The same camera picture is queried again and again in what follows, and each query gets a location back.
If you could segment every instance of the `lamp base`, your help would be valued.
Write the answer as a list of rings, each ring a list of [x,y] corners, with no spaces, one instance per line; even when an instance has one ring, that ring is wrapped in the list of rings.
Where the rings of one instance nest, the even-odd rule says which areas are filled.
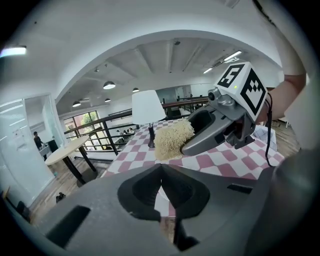
[[[155,131],[154,131],[154,126],[150,126],[148,127],[149,129],[149,133],[150,133],[150,139],[149,139],[149,143],[148,143],[148,147],[149,148],[154,148],[155,147],[155,143],[154,143],[154,140],[155,140]]]

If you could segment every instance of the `black cable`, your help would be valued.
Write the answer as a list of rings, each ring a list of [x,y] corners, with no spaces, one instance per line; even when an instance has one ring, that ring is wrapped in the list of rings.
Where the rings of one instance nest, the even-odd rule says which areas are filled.
[[[268,158],[268,152],[269,152],[269,147],[270,147],[270,139],[271,139],[271,122],[272,122],[272,105],[273,105],[273,101],[272,101],[272,97],[270,95],[270,93],[268,92],[268,95],[270,97],[270,102],[266,99],[265,102],[268,105],[268,112],[266,114],[267,116],[267,128],[268,128],[268,138],[267,138],[267,144],[266,144],[266,150],[265,150],[265,160],[268,163],[268,165],[270,167],[273,167],[270,162],[269,162],[269,158]]]

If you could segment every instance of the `microfiber duster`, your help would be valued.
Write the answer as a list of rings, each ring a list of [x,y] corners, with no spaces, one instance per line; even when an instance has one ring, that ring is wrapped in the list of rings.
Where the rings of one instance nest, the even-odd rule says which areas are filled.
[[[160,128],[156,131],[154,139],[155,158],[163,161],[181,157],[180,147],[193,135],[195,135],[194,128],[186,119],[172,126]]]

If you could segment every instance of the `round table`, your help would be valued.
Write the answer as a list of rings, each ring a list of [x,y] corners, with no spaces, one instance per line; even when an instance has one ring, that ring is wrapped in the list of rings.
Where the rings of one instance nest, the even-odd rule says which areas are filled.
[[[178,121],[176,119],[155,122],[153,124],[154,132],[157,133],[157,130],[161,127],[171,126]],[[269,167],[265,159],[267,144],[255,137],[253,137],[254,142],[239,149],[235,149],[229,143],[224,142],[198,155],[184,155],[182,158],[159,161],[156,160],[155,149],[148,147],[149,136],[148,125],[142,126],[101,177],[126,172],[142,166],[170,164],[213,175],[257,180],[262,170]],[[269,149],[268,155],[272,166],[277,166],[284,159],[280,153],[272,148]],[[156,197],[155,209],[164,217],[175,216],[175,209],[162,189]]]
[[[72,140],[70,143],[65,145],[64,147],[58,148],[56,151],[54,151],[45,161],[45,164],[47,166],[51,166],[60,160],[63,160],[65,165],[69,168],[69,170],[72,172],[72,174],[77,179],[77,186],[81,187],[82,185],[94,180],[98,176],[98,172],[96,168],[93,166],[93,164],[90,162],[86,155],[86,151],[83,147],[83,144],[89,140],[89,136],[85,135],[80,138]],[[87,162],[87,164],[90,166],[91,170],[86,170],[83,173],[80,173],[75,165],[72,163],[72,161],[69,158],[69,155],[72,154],[75,150],[79,149],[81,155],[83,156],[84,160]]]

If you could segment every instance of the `black table leg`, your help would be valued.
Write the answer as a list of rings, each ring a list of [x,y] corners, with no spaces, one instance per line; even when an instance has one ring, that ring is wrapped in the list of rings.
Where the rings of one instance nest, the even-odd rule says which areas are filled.
[[[79,147],[79,151],[80,151],[81,155],[83,156],[84,160],[86,161],[86,163],[92,169],[92,171],[97,172],[96,168],[94,167],[94,165],[90,162],[89,158],[87,157],[86,151],[83,146]]]
[[[67,156],[62,160],[64,161],[65,165],[69,168],[70,172],[72,172],[72,174],[76,177],[76,179],[81,183],[81,185],[86,184],[86,182],[84,181],[81,173],[78,171],[78,169],[72,163],[70,158]]]

